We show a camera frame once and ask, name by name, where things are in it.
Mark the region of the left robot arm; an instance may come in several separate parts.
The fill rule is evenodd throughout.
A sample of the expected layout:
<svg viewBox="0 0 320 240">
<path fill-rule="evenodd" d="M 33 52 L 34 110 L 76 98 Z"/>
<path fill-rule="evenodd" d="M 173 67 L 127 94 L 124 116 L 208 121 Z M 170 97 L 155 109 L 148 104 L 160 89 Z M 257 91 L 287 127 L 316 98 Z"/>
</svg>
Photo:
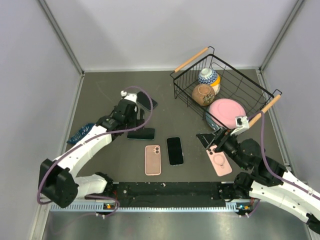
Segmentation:
<svg viewBox="0 0 320 240">
<path fill-rule="evenodd" d="M 123 97 L 110 115 L 101 117 L 91 130 L 67 152 L 54 160 L 45 159 L 39 169 L 37 195 L 44 195 L 50 202 L 66 208 L 75 199 L 98 194 L 109 198 L 114 191 L 106 175 L 96 173 L 79 177 L 78 173 L 102 148 L 123 133 L 138 130 L 137 94 Z"/>
</svg>

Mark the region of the pink phone case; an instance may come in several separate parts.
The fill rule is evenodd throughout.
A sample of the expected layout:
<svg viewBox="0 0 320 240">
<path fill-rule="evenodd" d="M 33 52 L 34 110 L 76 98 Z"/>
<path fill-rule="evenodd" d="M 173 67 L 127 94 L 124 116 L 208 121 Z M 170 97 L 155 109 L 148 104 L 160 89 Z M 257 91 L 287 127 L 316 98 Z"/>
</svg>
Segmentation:
<svg viewBox="0 0 320 240">
<path fill-rule="evenodd" d="M 161 148 L 159 145 L 147 145 L 145 147 L 144 171 L 147 176 L 161 174 Z"/>
</svg>

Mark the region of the pink case near right arm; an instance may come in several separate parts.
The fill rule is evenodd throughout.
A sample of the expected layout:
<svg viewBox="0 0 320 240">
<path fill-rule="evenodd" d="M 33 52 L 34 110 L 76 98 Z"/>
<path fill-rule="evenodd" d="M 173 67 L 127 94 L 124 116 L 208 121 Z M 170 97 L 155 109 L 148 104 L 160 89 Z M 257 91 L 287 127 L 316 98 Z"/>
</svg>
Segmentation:
<svg viewBox="0 0 320 240">
<path fill-rule="evenodd" d="M 225 153 L 215 152 L 216 148 L 216 145 L 212 145 L 206 152 L 217 176 L 222 177 L 232 173 L 233 170 Z"/>
</svg>

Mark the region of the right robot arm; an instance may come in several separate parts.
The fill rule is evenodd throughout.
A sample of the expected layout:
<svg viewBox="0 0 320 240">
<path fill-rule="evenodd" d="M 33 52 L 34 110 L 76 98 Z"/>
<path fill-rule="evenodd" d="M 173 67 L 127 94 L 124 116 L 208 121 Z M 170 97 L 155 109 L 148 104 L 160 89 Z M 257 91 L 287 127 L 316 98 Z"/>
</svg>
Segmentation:
<svg viewBox="0 0 320 240">
<path fill-rule="evenodd" d="M 265 156 L 255 140 L 238 142 L 235 135 L 223 129 L 196 137 L 210 153 L 224 153 L 242 169 L 233 183 L 238 198 L 268 202 L 296 216 L 313 232 L 320 232 L 320 194 L 283 164 Z"/>
</svg>

